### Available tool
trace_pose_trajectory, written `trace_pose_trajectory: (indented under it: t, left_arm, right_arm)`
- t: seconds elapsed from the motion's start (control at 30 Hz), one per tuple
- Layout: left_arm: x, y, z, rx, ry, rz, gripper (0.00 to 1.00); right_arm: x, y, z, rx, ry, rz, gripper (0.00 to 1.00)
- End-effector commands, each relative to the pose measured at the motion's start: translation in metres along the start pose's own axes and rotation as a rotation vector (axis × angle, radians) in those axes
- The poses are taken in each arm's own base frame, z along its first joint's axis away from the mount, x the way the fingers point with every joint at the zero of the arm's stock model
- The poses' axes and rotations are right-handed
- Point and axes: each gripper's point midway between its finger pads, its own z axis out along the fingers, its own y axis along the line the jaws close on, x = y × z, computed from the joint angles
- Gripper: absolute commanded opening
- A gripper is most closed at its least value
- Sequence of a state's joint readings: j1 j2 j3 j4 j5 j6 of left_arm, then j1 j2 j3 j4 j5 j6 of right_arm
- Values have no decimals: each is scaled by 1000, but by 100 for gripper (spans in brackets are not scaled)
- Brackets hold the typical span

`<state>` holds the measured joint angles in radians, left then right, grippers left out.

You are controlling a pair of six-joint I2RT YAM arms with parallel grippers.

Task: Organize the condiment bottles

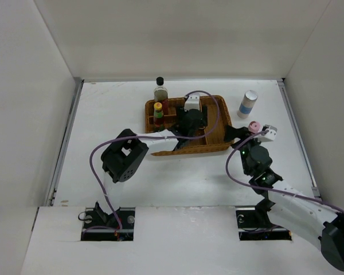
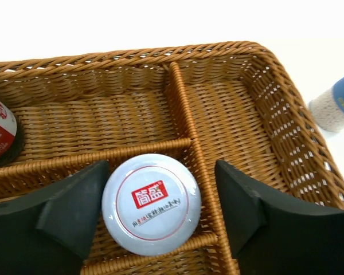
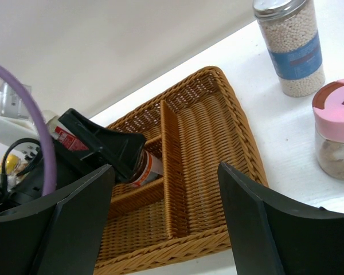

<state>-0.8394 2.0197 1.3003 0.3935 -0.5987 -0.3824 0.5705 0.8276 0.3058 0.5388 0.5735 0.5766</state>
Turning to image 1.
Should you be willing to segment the red chili sauce bottle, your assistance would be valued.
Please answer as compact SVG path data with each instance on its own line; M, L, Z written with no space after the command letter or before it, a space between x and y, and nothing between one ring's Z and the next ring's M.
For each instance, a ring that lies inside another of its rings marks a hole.
M160 102L154 104L153 114L154 128L155 131L163 131L165 128L165 118L163 113L163 105Z

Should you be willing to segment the dark sauce bottle black cap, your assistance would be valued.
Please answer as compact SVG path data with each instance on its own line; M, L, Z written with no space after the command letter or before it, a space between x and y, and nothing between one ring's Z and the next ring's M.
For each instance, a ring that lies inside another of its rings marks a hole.
M164 115L169 114L169 99L168 91L164 86L164 78L156 78L156 88L154 89L154 101L162 104L162 111Z

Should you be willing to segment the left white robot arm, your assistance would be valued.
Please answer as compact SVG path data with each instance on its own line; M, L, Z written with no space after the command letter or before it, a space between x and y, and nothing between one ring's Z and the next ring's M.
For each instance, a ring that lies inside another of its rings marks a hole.
M137 138L130 129L123 130L119 137L132 139L111 143L101 155L104 171L103 185L114 210L120 208L123 183L129 180L139 168L146 155L157 152L174 152L186 147L198 129L208 125L208 108L199 111L177 109L177 122L163 131L146 134L146 139Z

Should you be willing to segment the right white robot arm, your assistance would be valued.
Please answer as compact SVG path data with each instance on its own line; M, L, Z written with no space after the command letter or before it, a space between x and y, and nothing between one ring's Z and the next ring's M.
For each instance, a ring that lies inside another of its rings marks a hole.
M272 142L277 128L271 125L235 128L226 126L225 142L240 153L247 187L261 195L254 213L258 225L283 227L316 247L334 268L344 272L344 210L293 188L271 169L272 158L261 144Z

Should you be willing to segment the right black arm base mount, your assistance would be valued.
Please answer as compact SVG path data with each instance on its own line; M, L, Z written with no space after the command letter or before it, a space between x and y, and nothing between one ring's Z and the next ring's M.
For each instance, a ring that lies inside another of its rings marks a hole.
M291 241L291 232L274 225L268 218L273 203L263 199L256 206L236 208L237 227L241 241Z

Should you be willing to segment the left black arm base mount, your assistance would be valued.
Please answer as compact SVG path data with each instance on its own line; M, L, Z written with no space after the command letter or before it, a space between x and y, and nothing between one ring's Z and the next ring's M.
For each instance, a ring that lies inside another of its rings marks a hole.
M78 215L82 222L81 241L133 241L135 226L135 208L119 208L116 210L122 229L114 217L102 210L96 202L93 208L86 208Z

